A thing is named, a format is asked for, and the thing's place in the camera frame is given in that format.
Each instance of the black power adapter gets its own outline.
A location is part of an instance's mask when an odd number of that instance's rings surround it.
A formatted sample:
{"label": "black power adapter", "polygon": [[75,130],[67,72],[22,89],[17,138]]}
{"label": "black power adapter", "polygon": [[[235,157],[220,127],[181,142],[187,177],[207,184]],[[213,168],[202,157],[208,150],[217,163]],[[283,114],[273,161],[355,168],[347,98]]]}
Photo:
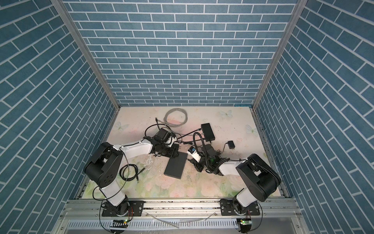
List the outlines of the black power adapter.
{"label": "black power adapter", "polygon": [[212,140],[215,140],[214,133],[212,131],[212,127],[210,126],[209,123],[207,124],[202,124],[201,125],[201,130],[203,130],[204,138],[206,142],[210,142]]}
{"label": "black power adapter", "polygon": [[232,140],[229,140],[227,142],[227,145],[229,146],[229,149],[234,149],[235,148],[235,144],[234,144],[234,142]]}

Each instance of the robotic arm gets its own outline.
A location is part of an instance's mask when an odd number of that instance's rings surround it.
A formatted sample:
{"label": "robotic arm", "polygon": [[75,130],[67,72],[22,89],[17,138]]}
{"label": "robotic arm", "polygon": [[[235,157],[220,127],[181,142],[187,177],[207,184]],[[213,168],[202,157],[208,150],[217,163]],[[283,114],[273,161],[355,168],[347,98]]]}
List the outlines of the robotic arm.
{"label": "robotic arm", "polygon": [[[172,131],[161,128],[155,136],[144,137],[136,142],[123,145],[102,143],[86,164],[84,172],[106,196],[111,204],[111,212],[123,216],[128,212],[128,198],[116,181],[120,165],[125,164],[122,162],[125,160],[122,156],[125,154],[128,160],[138,155],[153,153],[157,156],[174,158],[178,156],[179,149],[179,145],[174,143],[176,140]],[[191,147],[188,152],[193,156],[190,162],[199,172],[207,167],[217,175],[241,176],[247,188],[242,189],[233,198],[233,206],[238,214],[247,212],[249,205],[256,200],[265,201],[281,182],[277,173],[256,154],[250,155],[243,161],[229,161],[229,158],[220,158],[211,145],[204,145],[203,153],[198,152],[194,147]]]}

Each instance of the floral table surface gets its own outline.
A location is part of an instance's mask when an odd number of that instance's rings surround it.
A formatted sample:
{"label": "floral table surface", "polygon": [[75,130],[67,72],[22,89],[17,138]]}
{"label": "floral table surface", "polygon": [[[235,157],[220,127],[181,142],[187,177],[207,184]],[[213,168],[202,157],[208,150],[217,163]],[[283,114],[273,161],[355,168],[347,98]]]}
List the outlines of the floral table surface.
{"label": "floral table surface", "polygon": [[[165,113],[172,107],[122,107],[114,126],[109,134],[110,144],[125,144],[142,139],[144,130],[155,124],[155,117],[163,120]],[[258,136],[257,129],[251,111],[248,107],[183,107],[187,111],[186,124],[173,128],[177,133],[188,133],[200,128],[203,123],[210,123],[215,140],[212,146],[215,150],[222,150],[229,140],[234,141],[235,149],[225,148],[221,154],[223,158],[240,159],[250,154],[259,155],[268,163],[265,150]],[[170,123],[181,123],[184,114],[173,112],[168,117]],[[151,127],[147,131],[148,136],[157,133],[157,127]],[[192,140],[191,136],[183,138],[184,141]],[[186,152],[190,145],[180,145],[180,152]],[[139,182],[126,182],[122,191],[131,198],[167,198],[167,197],[232,197],[235,196],[245,184],[240,176],[218,176],[208,174],[205,171],[199,173],[194,166],[186,161],[181,179],[164,175],[167,157],[157,157],[152,154],[140,155],[129,159],[129,163],[136,164],[141,170]],[[131,167],[130,176],[134,174]],[[124,181],[117,175],[117,181],[122,187]],[[92,199],[92,191],[96,183],[89,181],[83,199]],[[94,191],[95,198],[104,198],[99,189]],[[273,196],[279,196],[277,189]]]}

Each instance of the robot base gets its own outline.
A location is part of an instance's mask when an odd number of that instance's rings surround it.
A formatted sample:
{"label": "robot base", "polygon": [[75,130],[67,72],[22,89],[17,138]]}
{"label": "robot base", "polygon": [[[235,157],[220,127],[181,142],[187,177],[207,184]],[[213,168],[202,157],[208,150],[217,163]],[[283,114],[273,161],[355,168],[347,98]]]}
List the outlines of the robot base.
{"label": "robot base", "polygon": [[119,206],[114,207],[109,202],[103,203],[102,206],[102,217],[121,217],[125,216],[128,217],[128,212],[132,212],[132,216],[141,216],[143,212],[144,201],[127,201],[125,199]]}
{"label": "robot base", "polygon": [[[233,200],[221,199],[220,205],[222,216],[243,215],[238,214],[235,211],[235,208],[233,206]],[[249,211],[250,215],[260,215],[260,210],[258,209],[257,202],[253,202],[249,206],[245,207],[245,212],[243,213],[246,213],[247,211]]]}

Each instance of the black rectangular board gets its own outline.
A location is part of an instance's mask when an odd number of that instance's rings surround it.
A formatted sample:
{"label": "black rectangular board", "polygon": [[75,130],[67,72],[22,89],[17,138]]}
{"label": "black rectangular board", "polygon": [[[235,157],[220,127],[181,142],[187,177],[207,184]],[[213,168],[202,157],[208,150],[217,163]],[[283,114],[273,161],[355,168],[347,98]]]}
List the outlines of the black rectangular board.
{"label": "black rectangular board", "polygon": [[164,175],[181,179],[188,154],[182,152],[178,153],[179,155],[177,157],[169,159],[169,162],[165,168]]}

